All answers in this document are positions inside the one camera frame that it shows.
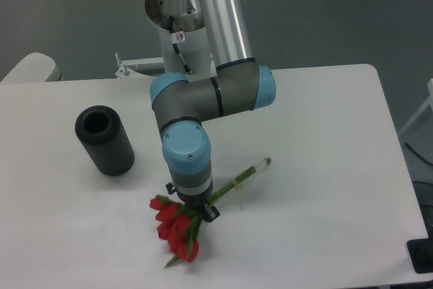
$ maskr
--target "red flower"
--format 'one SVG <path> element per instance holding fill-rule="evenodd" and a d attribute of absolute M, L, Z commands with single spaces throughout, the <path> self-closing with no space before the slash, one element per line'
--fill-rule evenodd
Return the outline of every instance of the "red flower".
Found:
<path fill-rule="evenodd" d="M 167 240 L 168 235 L 170 235 L 170 225 L 167 223 L 161 223 L 157 226 L 156 230 L 158 230 L 158 237 L 162 240 Z"/>
<path fill-rule="evenodd" d="M 165 207 L 164 203 L 162 203 L 162 201 L 160 201 L 158 198 L 151 199 L 149 206 L 152 209 L 159 210 L 159 211 L 161 211 Z"/>
<path fill-rule="evenodd" d="M 179 204 L 170 204 L 169 206 L 165 206 L 157 215 L 156 220 L 161 221 L 163 223 L 172 224 L 176 219 L 176 212 L 179 209 Z"/>
<path fill-rule="evenodd" d="M 168 235 L 168 244 L 170 245 L 170 251 L 173 254 L 177 253 L 177 247 L 179 245 L 179 237 L 177 236 L 177 228 L 171 227 Z"/>
<path fill-rule="evenodd" d="M 194 241 L 192 243 L 192 252 L 191 252 L 191 256 L 188 257 L 187 256 L 187 243 L 185 241 L 179 242 L 178 246 L 177 246 L 177 256 L 184 261 L 187 262 L 192 262 L 198 254 L 198 242 Z"/>
<path fill-rule="evenodd" d="M 180 234 L 184 234 L 186 230 L 191 226 L 191 218 L 187 215 L 180 215 L 176 218 L 177 230 Z"/>

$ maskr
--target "gray floor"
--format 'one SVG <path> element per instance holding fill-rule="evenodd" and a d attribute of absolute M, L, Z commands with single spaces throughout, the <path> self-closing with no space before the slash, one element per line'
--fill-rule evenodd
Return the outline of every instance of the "gray floor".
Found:
<path fill-rule="evenodd" d="M 242 0 L 259 62 L 272 68 L 372 64 L 396 128 L 428 96 L 433 0 Z M 25 55 L 52 57 L 66 79 L 110 78 L 122 58 L 160 56 L 143 0 L 0 0 L 0 79 Z M 412 135 L 433 160 L 432 121 Z M 414 179 L 433 170 L 405 152 Z"/>

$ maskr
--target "light blue joint cap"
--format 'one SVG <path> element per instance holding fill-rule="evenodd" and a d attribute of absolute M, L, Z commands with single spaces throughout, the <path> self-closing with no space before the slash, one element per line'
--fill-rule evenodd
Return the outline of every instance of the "light blue joint cap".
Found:
<path fill-rule="evenodd" d="M 162 138 L 162 154 L 169 169 L 182 175 L 197 174 L 210 162 L 208 134 L 198 123 L 177 122 Z"/>
<path fill-rule="evenodd" d="M 277 97 L 277 85 L 268 66 L 260 66 L 260 84 L 253 110 L 271 105 Z"/>
<path fill-rule="evenodd" d="M 180 72 L 166 72 L 155 79 L 150 85 L 150 99 L 152 100 L 152 107 L 154 107 L 154 102 L 158 95 L 160 95 L 160 93 L 168 86 L 178 81 L 184 81 L 187 83 L 189 82 L 187 77 Z"/>

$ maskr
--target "white chair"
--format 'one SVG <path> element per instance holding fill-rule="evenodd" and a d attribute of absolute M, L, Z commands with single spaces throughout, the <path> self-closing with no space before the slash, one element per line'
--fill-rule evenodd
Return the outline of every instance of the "white chair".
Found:
<path fill-rule="evenodd" d="M 54 60 L 42 53 L 31 53 L 22 59 L 0 85 L 62 81 L 62 73 Z"/>

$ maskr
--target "black cylinder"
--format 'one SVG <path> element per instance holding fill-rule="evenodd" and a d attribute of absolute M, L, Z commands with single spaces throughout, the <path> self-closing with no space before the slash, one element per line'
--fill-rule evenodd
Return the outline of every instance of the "black cylinder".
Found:
<path fill-rule="evenodd" d="M 75 133 L 101 173 L 117 176 L 134 163 L 134 151 L 115 110 L 91 106 L 75 122 Z"/>

